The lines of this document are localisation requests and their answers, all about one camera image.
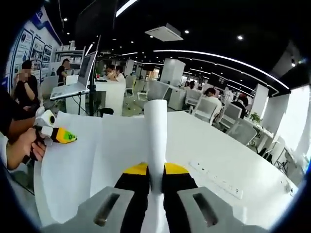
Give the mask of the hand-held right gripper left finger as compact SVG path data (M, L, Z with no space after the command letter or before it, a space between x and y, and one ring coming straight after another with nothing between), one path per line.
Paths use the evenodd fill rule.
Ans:
M147 163L127 168L114 187L106 187L94 223L106 233L139 233L148 207Z

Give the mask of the person's left hand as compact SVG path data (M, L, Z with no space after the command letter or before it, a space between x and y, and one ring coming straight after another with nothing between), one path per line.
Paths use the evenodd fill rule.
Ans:
M34 141L34 143L38 146L39 143L41 143L42 145L46 145L44 142L44 138L41 134L41 130L42 130L42 126L33 126L33 128L35 129L35 135L36 135L36 140ZM25 155L23 157L22 163L27 165L31 160L33 161L38 161L37 157L34 154L34 148L33 146L31 146L30 149L30 154L29 155Z

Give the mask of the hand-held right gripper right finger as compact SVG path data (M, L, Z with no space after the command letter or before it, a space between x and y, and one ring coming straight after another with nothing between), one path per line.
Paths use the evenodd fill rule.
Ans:
M164 210L171 233L232 233L233 210L184 167L165 163Z

